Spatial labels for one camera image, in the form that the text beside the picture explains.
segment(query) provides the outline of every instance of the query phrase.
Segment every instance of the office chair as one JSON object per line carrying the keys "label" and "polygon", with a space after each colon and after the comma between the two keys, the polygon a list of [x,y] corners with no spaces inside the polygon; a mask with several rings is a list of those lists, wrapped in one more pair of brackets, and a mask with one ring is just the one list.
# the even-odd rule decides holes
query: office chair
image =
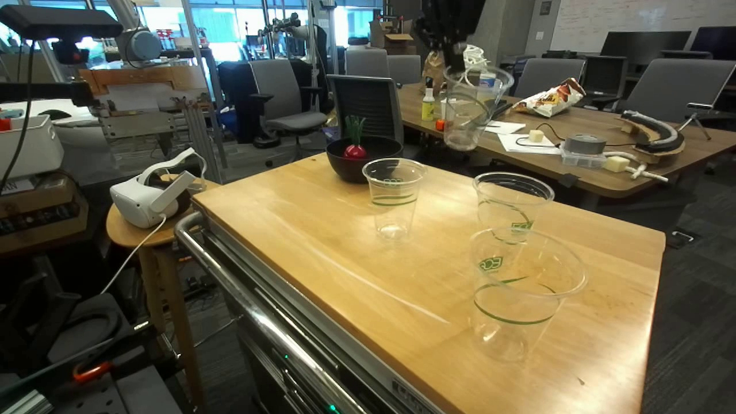
{"label": "office chair", "polygon": [[348,49],[345,73],[388,75],[386,49]]}
{"label": "office chair", "polygon": [[713,60],[713,53],[711,50],[663,50],[661,58]]}
{"label": "office chair", "polygon": [[576,60],[577,50],[545,50],[542,58],[564,58],[564,60]]}
{"label": "office chair", "polygon": [[565,77],[580,77],[584,71],[584,60],[564,58],[533,58],[524,61],[524,71],[516,82],[514,96],[532,96],[536,92],[549,90]]}
{"label": "office chair", "polygon": [[583,75],[586,90],[583,106],[595,106],[598,110],[616,106],[624,98],[625,73],[625,54],[588,54]]}
{"label": "office chair", "polygon": [[345,130],[345,117],[365,117],[363,136],[399,141],[406,144],[406,126],[400,122],[400,109],[394,77],[388,75],[326,75],[338,109],[341,130]]}
{"label": "office chair", "polygon": [[10,408],[21,399],[26,410],[19,412],[39,412],[28,410],[39,408],[39,399],[28,399],[31,391],[39,391],[56,412],[178,408],[155,365],[158,349],[153,324],[132,327],[110,295],[84,299],[66,291],[43,256],[32,258],[28,270],[2,275],[0,412],[16,412]]}
{"label": "office chair", "polygon": [[697,112],[692,104],[716,106],[734,68],[734,60],[654,60],[621,109],[683,122]]}
{"label": "office chair", "polygon": [[258,98],[263,102],[263,129],[274,133],[276,142],[281,142],[283,136],[295,136],[295,155],[300,156],[300,138],[319,130],[326,122],[325,112],[301,110],[301,87],[287,60],[251,61],[251,73]]}
{"label": "office chair", "polygon": [[421,54],[386,54],[388,75],[399,82],[421,82]]}

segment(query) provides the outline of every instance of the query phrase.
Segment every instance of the clear glass cup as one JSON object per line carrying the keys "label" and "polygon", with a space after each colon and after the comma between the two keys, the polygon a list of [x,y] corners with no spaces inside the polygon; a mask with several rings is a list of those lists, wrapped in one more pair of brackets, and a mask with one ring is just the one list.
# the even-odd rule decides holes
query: clear glass cup
{"label": "clear glass cup", "polygon": [[536,280],[559,296],[586,288],[586,266],[577,252],[554,236],[518,227],[480,230],[472,236],[472,266],[477,284],[491,280]]}
{"label": "clear glass cup", "polygon": [[363,166],[375,210],[375,233],[386,238],[410,235],[424,182],[424,166],[412,159],[386,156]]}
{"label": "clear glass cup", "polygon": [[491,280],[475,291],[475,337],[483,355],[522,364],[561,296],[536,280]]}
{"label": "clear glass cup", "polygon": [[480,129],[514,86],[503,68],[487,66],[446,73],[446,92],[439,98],[439,117],[446,120],[444,144],[457,151],[479,148]]}
{"label": "clear glass cup", "polygon": [[545,182],[509,171],[477,174],[479,224],[483,227],[532,230],[554,189]]}

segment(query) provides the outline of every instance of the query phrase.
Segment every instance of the bottle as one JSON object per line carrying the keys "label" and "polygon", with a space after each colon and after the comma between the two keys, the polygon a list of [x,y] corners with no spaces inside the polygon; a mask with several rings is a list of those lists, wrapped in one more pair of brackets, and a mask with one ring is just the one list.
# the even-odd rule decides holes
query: bottle
{"label": "bottle", "polygon": [[437,109],[435,90],[429,86],[421,98],[421,120],[435,120],[435,109]]}
{"label": "bottle", "polygon": [[493,73],[493,71],[480,71],[479,87],[493,90],[495,86],[498,86],[498,73]]}

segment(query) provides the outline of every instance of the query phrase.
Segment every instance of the wooden tabletop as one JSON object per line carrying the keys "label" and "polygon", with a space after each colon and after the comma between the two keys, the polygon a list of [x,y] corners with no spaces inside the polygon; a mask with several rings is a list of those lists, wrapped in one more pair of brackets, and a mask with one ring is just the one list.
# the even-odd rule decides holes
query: wooden tabletop
{"label": "wooden tabletop", "polygon": [[[441,138],[439,130],[435,130],[432,122],[421,120],[421,86],[406,86],[399,90],[400,102],[400,114],[402,122],[410,129],[430,133]],[[569,136],[598,136],[608,141],[608,149],[614,151],[632,151],[632,141],[624,130],[624,122],[616,112],[605,110],[588,110],[588,109],[571,109],[565,112],[554,114],[553,120],[538,117],[538,114],[509,114],[503,122],[522,122],[527,126],[540,126],[547,136],[554,138],[569,138]],[[736,130],[722,130],[722,129],[708,129],[711,141],[700,126],[688,126],[683,130],[685,136],[685,149],[671,159],[661,160],[659,166],[649,168],[661,174],[676,174],[692,166],[700,166],[716,155],[722,155],[728,149],[736,148]],[[524,168],[529,172],[538,172],[547,179],[561,179],[561,178],[577,178],[577,189],[588,190],[601,197],[631,197],[646,189],[652,189],[655,182],[639,178],[631,179],[628,174],[616,174],[608,171],[592,171],[580,166],[564,166],[561,156],[549,155],[510,155],[503,151],[501,142],[498,138],[485,138],[480,144],[485,151],[491,151],[495,159],[509,160],[510,166]]]}
{"label": "wooden tabletop", "polygon": [[287,283],[361,337],[446,412],[639,412],[665,235],[549,202],[538,230],[588,270],[524,365],[472,335],[470,178],[425,171],[414,230],[375,236],[368,189],[325,155],[196,195]]}

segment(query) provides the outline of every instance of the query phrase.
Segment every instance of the black container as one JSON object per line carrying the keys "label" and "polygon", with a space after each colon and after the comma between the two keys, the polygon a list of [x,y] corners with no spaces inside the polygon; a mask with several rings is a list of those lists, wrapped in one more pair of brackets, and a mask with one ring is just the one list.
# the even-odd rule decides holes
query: black container
{"label": "black container", "polygon": [[368,160],[402,155],[402,148],[399,141],[361,138],[361,144],[368,151],[368,160],[345,160],[343,155],[345,155],[348,144],[353,144],[353,141],[348,141],[348,138],[329,142],[326,159],[329,159],[329,166],[338,172],[338,178],[345,182],[353,182],[353,184],[365,184],[361,168]]}

